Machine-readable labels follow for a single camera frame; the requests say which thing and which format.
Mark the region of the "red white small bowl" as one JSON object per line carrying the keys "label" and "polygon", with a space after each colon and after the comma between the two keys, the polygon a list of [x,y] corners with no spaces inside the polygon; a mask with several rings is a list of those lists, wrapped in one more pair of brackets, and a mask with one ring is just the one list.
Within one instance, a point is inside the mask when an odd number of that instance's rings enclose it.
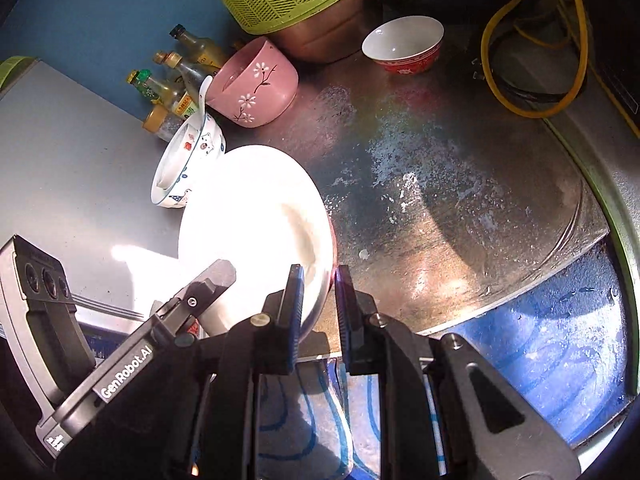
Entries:
{"label": "red white small bowl", "polygon": [[416,75],[439,59],[445,29],[440,21],[423,15],[389,21],[363,39],[362,53],[386,72]]}
{"label": "red white small bowl", "polygon": [[284,289],[293,264],[304,270],[302,333],[322,312],[334,265],[334,239],[314,181],[296,160],[265,145],[235,148],[206,170],[186,204],[178,259],[191,275],[228,260],[236,281],[201,316],[210,336],[262,310]]}

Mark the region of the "bear pattern white bowl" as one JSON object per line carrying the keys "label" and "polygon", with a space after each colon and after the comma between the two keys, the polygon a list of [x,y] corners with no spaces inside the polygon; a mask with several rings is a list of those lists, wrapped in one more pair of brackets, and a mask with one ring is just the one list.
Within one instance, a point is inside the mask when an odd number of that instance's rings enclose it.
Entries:
{"label": "bear pattern white bowl", "polygon": [[163,152],[151,185],[151,202],[174,209],[186,206],[198,180],[226,152],[226,140],[212,115],[192,115]]}

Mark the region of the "yellow lid spice jar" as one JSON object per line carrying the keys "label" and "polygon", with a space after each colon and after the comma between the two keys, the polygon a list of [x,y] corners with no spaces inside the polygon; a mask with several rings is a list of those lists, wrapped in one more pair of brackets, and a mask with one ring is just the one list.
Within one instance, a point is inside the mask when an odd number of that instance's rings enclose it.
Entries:
{"label": "yellow lid spice jar", "polygon": [[160,140],[170,142],[183,123],[183,118],[156,104],[142,122],[142,128]]}

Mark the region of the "pink floral bowl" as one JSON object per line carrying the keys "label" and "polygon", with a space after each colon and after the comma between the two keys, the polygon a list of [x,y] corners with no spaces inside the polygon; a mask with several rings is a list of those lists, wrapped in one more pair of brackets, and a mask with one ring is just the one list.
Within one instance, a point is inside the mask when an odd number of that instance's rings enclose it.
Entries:
{"label": "pink floral bowl", "polygon": [[258,37],[224,63],[205,101],[235,124],[257,128],[282,115],[297,89],[293,64],[267,37]]}

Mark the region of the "white ceramic spoon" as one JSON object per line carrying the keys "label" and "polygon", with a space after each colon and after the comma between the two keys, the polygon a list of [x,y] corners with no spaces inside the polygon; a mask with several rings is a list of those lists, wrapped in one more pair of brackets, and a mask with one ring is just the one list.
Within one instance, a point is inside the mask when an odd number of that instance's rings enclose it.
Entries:
{"label": "white ceramic spoon", "polygon": [[198,109],[200,110],[200,113],[201,113],[200,128],[198,128],[199,132],[202,132],[204,130],[204,127],[206,124],[206,117],[207,117],[206,94],[213,80],[214,80],[214,77],[212,75],[207,75],[202,81],[200,88],[198,89]]}

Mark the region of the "clear vinegar bottle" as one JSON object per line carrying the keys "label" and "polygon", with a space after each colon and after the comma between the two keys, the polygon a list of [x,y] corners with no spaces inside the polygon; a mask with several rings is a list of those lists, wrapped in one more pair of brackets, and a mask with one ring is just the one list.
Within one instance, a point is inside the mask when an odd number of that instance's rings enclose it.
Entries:
{"label": "clear vinegar bottle", "polygon": [[205,78],[207,76],[213,77],[218,73],[216,67],[191,62],[177,52],[157,51],[153,54],[153,61],[176,70],[182,77],[186,91],[194,101],[198,100]]}

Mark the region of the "dark sauce bottle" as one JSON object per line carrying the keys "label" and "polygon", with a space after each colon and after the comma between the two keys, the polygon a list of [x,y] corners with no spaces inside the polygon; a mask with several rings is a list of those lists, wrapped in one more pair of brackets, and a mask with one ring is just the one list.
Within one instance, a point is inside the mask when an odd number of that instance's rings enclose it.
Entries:
{"label": "dark sauce bottle", "polygon": [[182,45],[183,50],[189,55],[191,61],[198,64],[210,66],[219,70],[229,57],[221,47],[218,47],[213,40],[206,37],[199,37],[191,34],[186,28],[177,24],[169,32],[169,36]]}

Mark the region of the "copper metal pot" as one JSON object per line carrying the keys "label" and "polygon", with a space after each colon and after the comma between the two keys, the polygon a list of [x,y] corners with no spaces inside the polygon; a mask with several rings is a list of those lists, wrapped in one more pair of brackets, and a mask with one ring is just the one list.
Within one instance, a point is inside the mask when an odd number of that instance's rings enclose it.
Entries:
{"label": "copper metal pot", "polygon": [[338,0],[310,18],[270,32],[268,38],[290,58],[328,64],[359,51],[379,20],[380,12],[367,0]]}

